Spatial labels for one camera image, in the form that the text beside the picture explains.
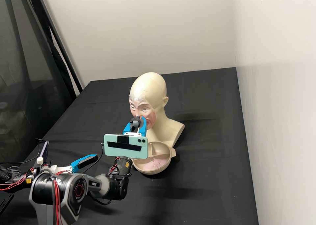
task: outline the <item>white wall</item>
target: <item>white wall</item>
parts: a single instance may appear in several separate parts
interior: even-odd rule
[[[316,224],[316,0],[45,0],[84,86],[238,66],[260,225]]]
[[[234,65],[232,0],[45,0],[83,86]]]
[[[316,0],[235,0],[260,225],[316,224]]]

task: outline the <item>table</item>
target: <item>table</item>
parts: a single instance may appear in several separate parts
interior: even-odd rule
[[[160,174],[132,168],[128,194],[102,206],[84,200],[75,224],[258,224],[236,68],[163,75],[166,114],[185,124],[177,156]],[[66,166],[100,154],[105,133],[121,133],[132,118],[129,89],[136,78],[92,81],[44,139],[49,159]],[[36,155],[37,149],[28,158]],[[114,158],[103,156],[87,174],[106,173]],[[22,168],[32,167],[32,163]],[[29,189],[15,194],[1,225],[37,224]]]

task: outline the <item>bowl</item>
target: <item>bowl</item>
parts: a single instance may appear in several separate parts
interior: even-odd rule
[[[134,167],[146,175],[155,175],[165,170],[176,156],[175,149],[162,142],[148,143],[148,158],[133,159]]]

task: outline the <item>mannequin shoulder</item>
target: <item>mannequin shoulder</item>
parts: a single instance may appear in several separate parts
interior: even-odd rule
[[[183,130],[184,129],[184,124],[182,124],[181,122],[172,120],[172,119],[168,119],[168,128],[174,129],[174,130]]]

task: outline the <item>mannequin ear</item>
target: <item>mannequin ear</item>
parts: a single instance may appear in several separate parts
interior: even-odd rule
[[[165,107],[165,105],[167,105],[167,103],[168,103],[168,101],[169,101],[169,97],[164,97],[164,107]]]

